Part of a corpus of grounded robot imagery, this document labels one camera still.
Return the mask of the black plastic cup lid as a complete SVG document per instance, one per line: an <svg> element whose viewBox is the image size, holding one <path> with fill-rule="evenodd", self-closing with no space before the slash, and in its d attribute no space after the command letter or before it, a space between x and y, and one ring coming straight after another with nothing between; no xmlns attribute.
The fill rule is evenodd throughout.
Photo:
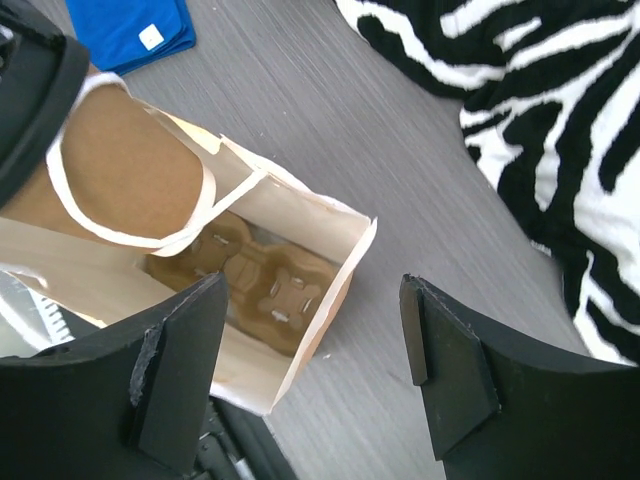
<svg viewBox="0 0 640 480"><path fill-rule="evenodd" d="M1 3L2 205L43 162L88 66L88 50L30 2Z"/></svg>

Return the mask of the single cardboard cup carrier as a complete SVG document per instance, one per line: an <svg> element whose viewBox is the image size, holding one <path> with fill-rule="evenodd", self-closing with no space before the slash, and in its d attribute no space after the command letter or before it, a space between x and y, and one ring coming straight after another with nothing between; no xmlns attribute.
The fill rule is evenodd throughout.
<svg viewBox="0 0 640 480"><path fill-rule="evenodd" d="M179 254L149 255L146 272L175 291L208 274L224 274L236 327L289 357L336 275L328 261L297 245L257 241L250 225L231 212Z"/></svg>

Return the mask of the brown paper takeout bag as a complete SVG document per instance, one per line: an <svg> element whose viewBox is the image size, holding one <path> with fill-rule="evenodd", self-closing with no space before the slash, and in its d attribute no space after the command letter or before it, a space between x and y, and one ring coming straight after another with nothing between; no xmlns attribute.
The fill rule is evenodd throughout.
<svg viewBox="0 0 640 480"><path fill-rule="evenodd" d="M99 327L223 273L230 302L211 392L269 414L334 319L377 223L226 137L148 113L216 181L215 207L191 246L159 258L3 220L1 268Z"/></svg>

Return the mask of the brown paper coffee cup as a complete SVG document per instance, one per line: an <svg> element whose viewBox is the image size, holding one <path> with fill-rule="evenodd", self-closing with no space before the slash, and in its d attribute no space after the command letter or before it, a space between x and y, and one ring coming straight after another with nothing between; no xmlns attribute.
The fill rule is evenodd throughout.
<svg viewBox="0 0 640 480"><path fill-rule="evenodd" d="M200 158L111 72L88 71L66 119L61 162L79 209L96 224L163 239L215 201Z"/></svg>

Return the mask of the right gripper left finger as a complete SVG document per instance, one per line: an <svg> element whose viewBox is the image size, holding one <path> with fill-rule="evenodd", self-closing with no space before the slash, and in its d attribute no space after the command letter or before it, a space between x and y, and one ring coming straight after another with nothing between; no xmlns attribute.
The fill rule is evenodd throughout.
<svg viewBox="0 0 640 480"><path fill-rule="evenodd" d="M3 358L2 477L190 477L227 300L210 275L87 336Z"/></svg>

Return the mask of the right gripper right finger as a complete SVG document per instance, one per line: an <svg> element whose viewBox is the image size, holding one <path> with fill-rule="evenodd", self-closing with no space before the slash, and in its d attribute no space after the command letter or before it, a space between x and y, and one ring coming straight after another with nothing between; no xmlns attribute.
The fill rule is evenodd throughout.
<svg viewBox="0 0 640 480"><path fill-rule="evenodd" d="M403 333L450 479L635 479L639 371L525 335L405 275Z"/></svg>

